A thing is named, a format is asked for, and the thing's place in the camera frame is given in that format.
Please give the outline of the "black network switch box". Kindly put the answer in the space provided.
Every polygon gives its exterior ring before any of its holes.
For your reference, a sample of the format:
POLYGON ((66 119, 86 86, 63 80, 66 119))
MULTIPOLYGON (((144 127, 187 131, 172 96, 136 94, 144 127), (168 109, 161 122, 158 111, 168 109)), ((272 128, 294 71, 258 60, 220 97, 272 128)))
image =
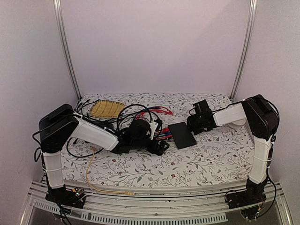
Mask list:
POLYGON ((197 144, 185 122, 168 125, 177 149, 184 149, 197 144))

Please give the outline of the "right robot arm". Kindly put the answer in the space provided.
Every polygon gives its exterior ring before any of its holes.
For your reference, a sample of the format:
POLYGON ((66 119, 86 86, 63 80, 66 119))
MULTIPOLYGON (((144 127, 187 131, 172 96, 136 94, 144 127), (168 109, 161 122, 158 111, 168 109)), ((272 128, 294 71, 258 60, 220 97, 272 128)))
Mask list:
POLYGON ((264 187, 269 181, 273 144, 280 123, 276 107, 258 94, 214 111, 206 100, 202 100, 193 105, 193 111, 187 118, 187 126, 195 135, 224 125, 249 125, 254 138, 254 155, 246 190, 229 194, 225 199, 231 203, 237 200, 246 204, 264 201, 264 187))

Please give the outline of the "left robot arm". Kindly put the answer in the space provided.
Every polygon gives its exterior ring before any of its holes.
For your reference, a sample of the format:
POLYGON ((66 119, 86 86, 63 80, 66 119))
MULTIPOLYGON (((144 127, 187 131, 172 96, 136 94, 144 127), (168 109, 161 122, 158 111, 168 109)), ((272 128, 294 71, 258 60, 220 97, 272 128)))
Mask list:
POLYGON ((92 143, 114 154, 124 154, 132 149, 145 149, 149 153, 161 156, 169 148, 164 140, 155 138, 155 132, 161 126, 159 119, 149 121, 133 120, 128 127, 120 128, 120 116, 116 118, 116 127, 111 128, 104 122, 90 122, 82 114, 76 113, 71 105, 63 104, 38 123, 37 143, 42 152, 44 170, 52 188, 51 195, 59 203, 66 203, 70 194, 64 187, 61 151, 71 139, 80 139, 92 143))

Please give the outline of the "white ceramic bowl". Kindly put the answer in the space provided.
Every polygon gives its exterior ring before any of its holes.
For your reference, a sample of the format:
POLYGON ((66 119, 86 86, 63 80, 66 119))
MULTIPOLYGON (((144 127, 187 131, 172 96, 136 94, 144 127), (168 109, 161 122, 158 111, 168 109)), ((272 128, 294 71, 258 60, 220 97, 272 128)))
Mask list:
POLYGON ((228 126, 231 127, 232 129, 238 129, 244 126, 245 123, 246 123, 246 119, 242 119, 242 120, 231 122, 228 124, 228 126))

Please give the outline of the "floral patterned table cloth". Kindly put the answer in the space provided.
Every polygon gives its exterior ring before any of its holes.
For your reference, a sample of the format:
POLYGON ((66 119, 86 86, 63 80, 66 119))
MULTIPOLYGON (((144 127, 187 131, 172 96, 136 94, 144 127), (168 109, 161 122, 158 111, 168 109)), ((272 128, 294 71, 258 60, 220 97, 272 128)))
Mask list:
POLYGON ((57 132, 56 152, 43 152, 49 188, 76 180, 130 195, 246 180, 254 145, 244 127, 214 121, 223 108, 233 105, 221 94, 85 95, 62 117, 69 125, 57 132))

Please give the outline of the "yellow woven mat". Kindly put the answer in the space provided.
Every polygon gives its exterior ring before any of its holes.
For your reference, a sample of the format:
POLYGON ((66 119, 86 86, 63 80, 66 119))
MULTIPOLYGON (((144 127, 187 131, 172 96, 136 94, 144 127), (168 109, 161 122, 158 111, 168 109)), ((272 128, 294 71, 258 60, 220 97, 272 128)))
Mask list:
POLYGON ((91 107, 90 115, 96 118, 117 118, 124 108, 124 103, 111 100, 98 100, 91 107))

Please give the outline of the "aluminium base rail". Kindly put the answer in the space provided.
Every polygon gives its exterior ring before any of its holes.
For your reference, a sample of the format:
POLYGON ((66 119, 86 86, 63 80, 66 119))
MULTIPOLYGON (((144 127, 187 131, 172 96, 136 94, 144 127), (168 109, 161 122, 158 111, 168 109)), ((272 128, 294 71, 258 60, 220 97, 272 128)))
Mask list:
POLYGON ((121 188, 109 186, 109 193, 93 191, 87 184, 66 181, 68 189, 85 190, 82 209, 70 208, 72 224, 99 225, 291 225, 293 219, 279 183, 267 184, 266 202, 260 218, 243 217, 243 208, 230 209, 225 196, 242 191, 245 182, 199 187, 134 188, 132 196, 120 195, 121 188))

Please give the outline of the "right aluminium frame post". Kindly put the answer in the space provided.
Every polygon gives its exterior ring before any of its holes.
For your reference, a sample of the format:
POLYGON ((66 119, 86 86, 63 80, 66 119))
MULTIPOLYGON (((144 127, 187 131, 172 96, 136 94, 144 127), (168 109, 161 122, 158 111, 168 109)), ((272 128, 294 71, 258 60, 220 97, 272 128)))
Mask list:
POLYGON ((248 49, 250 46, 251 36, 253 33, 253 28, 255 24, 255 15, 256 15, 256 9, 257 9, 257 0, 251 0, 249 4, 249 12, 248 12, 248 18, 247 18, 247 25, 246 25, 246 33, 244 37, 244 42, 242 46, 242 51, 240 55, 240 60, 237 67, 236 76, 233 82, 233 86, 230 92, 230 99, 235 100, 238 88, 242 79, 243 70, 246 64, 247 60, 247 54, 248 49))

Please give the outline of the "aluminium frame post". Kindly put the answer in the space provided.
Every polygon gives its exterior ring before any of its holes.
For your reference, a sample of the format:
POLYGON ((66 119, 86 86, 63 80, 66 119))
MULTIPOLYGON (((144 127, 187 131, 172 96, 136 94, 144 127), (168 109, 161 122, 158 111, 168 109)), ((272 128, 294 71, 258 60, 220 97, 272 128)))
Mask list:
POLYGON ((242 51, 240 55, 240 60, 237 67, 236 76, 233 82, 233 86, 230 92, 230 99, 235 100, 238 88, 242 79, 243 70, 246 64, 247 60, 247 54, 248 49, 250 46, 251 36, 253 33, 253 28, 255 24, 255 15, 256 15, 256 9, 257 9, 257 0, 251 0, 249 4, 249 12, 248 12, 248 18, 247 18, 247 25, 246 25, 246 33, 244 37, 244 42, 242 46, 242 51))
POLYGON ((66 34, 66 29, 64 25, 64 19, 63 19, 63 13, 62 13, 62 7, 61 7, 61 1, 60 0, 54 0, 53 1, 54 6, 54 13, 56 17, 56 22, 58 26, 59 36, 61 40, 62 50, 65 57, 67 69, 69 72, 71 84, 73 86, 75 96, 77 99, 81 99, 82 95, 80 92, 79 84, 75 75, 74 66, 71 59, 71 54, 68 46, 68 39, 66 34))

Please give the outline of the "left aluminium frame post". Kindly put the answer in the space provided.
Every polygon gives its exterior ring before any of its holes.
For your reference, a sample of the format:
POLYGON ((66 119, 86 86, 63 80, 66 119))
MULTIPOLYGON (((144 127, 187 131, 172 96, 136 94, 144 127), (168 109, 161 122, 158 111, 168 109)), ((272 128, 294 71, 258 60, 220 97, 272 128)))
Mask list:
POLYGON ((61 7, 61 1, 60 0, 54 0, 53 1, 54 6, 54 13, 56 17, 56 22, 58 26, 59 36, 61 40, 62 50, 65 57, 67 69, 69 72, 71 84, 73 86, 75 96, 77 99, 81 99, 82 95, 80 92, 79 84, 75 75, 74 66, 71 59, 71 54, 68 46, 68 39, 66 34, 66 29, 64 25, 64 19, 63 19, 63 13, 62 13, 62 7, 61 7))

